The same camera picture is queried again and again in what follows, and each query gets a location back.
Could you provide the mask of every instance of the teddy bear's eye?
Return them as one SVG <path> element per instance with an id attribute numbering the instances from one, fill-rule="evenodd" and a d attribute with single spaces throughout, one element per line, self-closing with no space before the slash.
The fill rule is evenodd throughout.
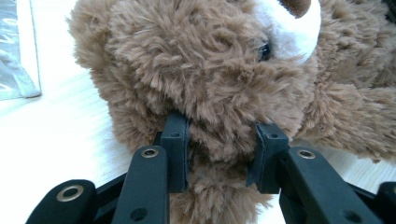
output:
<path id="1" fill-rule="evenodd" d="M 268 61 L 271 58 L 271 49 L 268 44 L 265 44 L 258 49 L 259 51 L 259 62 Z"/>

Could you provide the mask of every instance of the fluffy brown fur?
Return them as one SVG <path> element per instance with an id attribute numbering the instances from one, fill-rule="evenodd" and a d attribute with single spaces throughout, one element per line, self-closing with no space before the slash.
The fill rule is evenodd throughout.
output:
<path id="1" fill-rule="evenodd" d="M 254 221 L 269 196 L 246 188 L 254 124 L 374 160 L 396 158 L 396 28 L 380 0 L 322 0 L 314 54 L 258 62 L 267 31 L 250 0 L 79 0 L 76 57 L 107 100 L 114 134 L 135 151 L 167 113 L 191 120 L 190 189 L 179 223 Z"/>

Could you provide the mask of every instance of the black object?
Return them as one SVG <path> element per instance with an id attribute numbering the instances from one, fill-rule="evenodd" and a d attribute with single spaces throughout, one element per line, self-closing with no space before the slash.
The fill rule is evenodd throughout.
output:
<path id="1" fill-rule="evenodd" d="M 172 112 L 153 146 L 136 151 L 127 175 L 99 189 L 86 180 L 65 182 L 45 196 L 27 223 L 169 223 L 169 193 L 188 187 L 188 125 Z M 384 183 L 374 195 L 344 182 L 319 152 L 289 148 L 287 136 L 275 124 L 258 124 L 256 131 L 247 185 L 256 184 L 261 193 L 280 191 L 288 224 L 396 220 L 396 182 Z"/>

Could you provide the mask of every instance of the teddy bear's body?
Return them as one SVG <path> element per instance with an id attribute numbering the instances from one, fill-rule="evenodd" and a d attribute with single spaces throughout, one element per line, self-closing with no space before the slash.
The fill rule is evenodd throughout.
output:
<path id="1" fill-rule="evenodd" d="M 180 223 L 245 223 L 269 196 L 246 188 L 254 124 L 373 160 L 396 158 L 396 26 L 380 0 L 321 0 L 306 62 L 261 60 L 269 28 L 252 0 L 79 0 L 69 21 L 78 63 L 135 151 L 177 109 L 191 120 L 190 189 Z"/>

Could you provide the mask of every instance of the white table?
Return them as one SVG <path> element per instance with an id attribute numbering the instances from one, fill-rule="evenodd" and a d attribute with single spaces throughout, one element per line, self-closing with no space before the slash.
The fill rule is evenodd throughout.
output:
<path id="1" fill-rule="evenodd" d="M 24 223 L 44 195 L 69 179 L 96 187 L 123 174 L 131 160 L 116 142 L 106 102 L 88 72 L 75 64 L 65 17 L 75 1 L 32 0 L 42 96 L 0 101 L 0 223 Z M 375 192 L 396 181 L 396 169 L 344 152 L 326 151 L 352 184 Z M 284 222 L 277 205 L 260 223 Z"/>

